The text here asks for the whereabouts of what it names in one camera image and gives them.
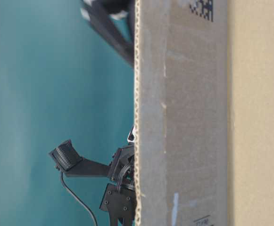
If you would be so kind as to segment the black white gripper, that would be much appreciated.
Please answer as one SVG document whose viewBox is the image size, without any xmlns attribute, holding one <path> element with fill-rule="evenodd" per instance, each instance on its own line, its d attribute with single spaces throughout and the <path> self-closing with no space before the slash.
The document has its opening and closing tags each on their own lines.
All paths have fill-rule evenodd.
<svg viewBox="0 0 274 226">
<path fill-rule="evenodd" d="M 108 213 L 111 226 L 131 226 L 135 219 L 134 144 L 118 148 L 113 156 L 100 209 Z"/>
</svg>

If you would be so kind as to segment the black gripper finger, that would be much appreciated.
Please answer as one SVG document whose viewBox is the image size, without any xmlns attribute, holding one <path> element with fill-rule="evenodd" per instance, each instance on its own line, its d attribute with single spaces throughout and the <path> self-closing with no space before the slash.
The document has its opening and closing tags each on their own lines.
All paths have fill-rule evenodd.
<svg viewBox="0 0 274 226">
<path fill-rule="evenodd" d="M 81 15 L 131 67 L 134 67 L 135 1 L 83 0 Z M 126 40 L 113 19 L 126 19 L 130 40 Z"/>
</svg>

